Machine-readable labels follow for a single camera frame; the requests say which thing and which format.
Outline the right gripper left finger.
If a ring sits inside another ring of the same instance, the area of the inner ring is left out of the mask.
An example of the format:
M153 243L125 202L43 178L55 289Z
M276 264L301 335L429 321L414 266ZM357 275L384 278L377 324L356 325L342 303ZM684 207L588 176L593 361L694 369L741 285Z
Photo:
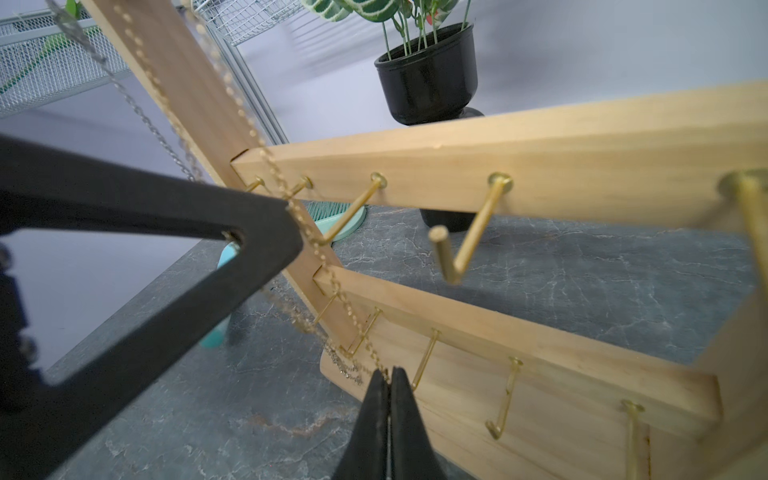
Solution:
M1 141L1 475L45 479L295 260L284 201Z

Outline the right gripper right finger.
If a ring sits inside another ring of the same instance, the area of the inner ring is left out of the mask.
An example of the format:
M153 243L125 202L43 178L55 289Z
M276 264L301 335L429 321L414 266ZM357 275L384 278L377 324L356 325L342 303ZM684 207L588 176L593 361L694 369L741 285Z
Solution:
M444 479L406 371L374 372L334 479Z

